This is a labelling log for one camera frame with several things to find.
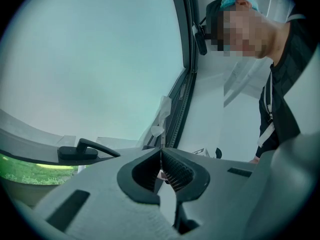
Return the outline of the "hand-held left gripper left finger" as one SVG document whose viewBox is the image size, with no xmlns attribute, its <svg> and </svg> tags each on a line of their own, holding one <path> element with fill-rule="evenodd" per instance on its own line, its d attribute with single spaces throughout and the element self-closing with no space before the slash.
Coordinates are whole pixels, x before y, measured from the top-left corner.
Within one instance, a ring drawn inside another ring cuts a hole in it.
<svg viewBox="0 0 320 240">
<path fill-rule="evenodd" d="M 160 211 L 160 199 L 140 185 L 153 183 L 159 150 L 98 162 L 45 196 L 35 207 L 45 240 L 178 240 Z"/>
</svg>

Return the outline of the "grey open window sash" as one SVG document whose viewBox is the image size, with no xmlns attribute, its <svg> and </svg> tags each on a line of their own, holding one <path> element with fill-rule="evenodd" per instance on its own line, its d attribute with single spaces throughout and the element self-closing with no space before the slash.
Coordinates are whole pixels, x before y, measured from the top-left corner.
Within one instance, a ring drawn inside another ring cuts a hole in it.
<svg viewBox="0 0 320 240">
<path fill-rule="evenodd" d="M 0 41 L 0 151 L 59 162 L 81 138 L 140 148 L 186 69 L 183 0 L 24 0 Z"/>
</svg>

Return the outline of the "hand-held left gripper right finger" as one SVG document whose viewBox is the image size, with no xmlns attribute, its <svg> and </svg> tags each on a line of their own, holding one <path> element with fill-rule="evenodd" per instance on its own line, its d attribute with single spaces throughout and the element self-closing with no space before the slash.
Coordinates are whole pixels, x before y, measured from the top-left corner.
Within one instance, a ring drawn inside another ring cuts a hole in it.
<svg viewBox="0 0 320 240">
<path fill-rule="evenodd" d="M 185 240 L 247 240 L 273 154 L 253 164 L 162 149 L 161 167 L 176 196 L 174 229 Z"/>
</svg>

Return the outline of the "person's black clothing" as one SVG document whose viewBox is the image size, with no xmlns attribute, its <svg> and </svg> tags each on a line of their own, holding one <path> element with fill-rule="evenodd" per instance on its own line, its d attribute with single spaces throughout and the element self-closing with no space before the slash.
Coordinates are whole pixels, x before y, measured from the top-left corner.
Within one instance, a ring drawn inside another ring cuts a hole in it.
<svg viewBox="0 0 320 240">
<path fill-rule="evenodd" d="M 259 99 L 260 127 L 255 154 L 259 158 L 300 134 L 284 96 L 308 65 L 317 41 L 311 35 L 309 21 L 297 6 L 286 21 L 290 24 L 288 39 L 278 64 L 270 65 L 270 74 Z"/>
</svg>

